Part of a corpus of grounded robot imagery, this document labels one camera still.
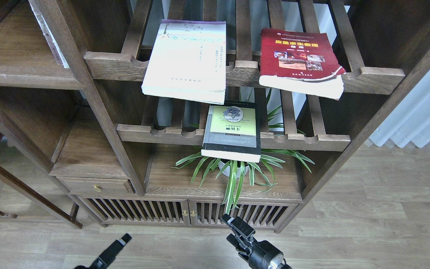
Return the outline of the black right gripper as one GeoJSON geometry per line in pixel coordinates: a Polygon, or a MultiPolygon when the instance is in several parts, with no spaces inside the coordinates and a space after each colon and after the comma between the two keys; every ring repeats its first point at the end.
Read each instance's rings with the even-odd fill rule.
{"type": "Polygon", "coordinates": [[[266,240],[254,240],[254,228],[242,218],[238,216],[233,218],[225,213],[221,220],[233,231],[233,234],[227,236],[227,241],[235,247],[250,268],[291,269],[284,259],[283,252],[266,240]]]}

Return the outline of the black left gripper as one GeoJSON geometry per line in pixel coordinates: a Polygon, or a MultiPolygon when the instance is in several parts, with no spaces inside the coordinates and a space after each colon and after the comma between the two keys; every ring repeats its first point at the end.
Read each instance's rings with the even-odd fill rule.
{"type": "Polygon", "coordinates": [[[106,269],[131,239],[131,235],[124,234],[104,250],[89,267],[78,265],[74,269],[106,269]]]}

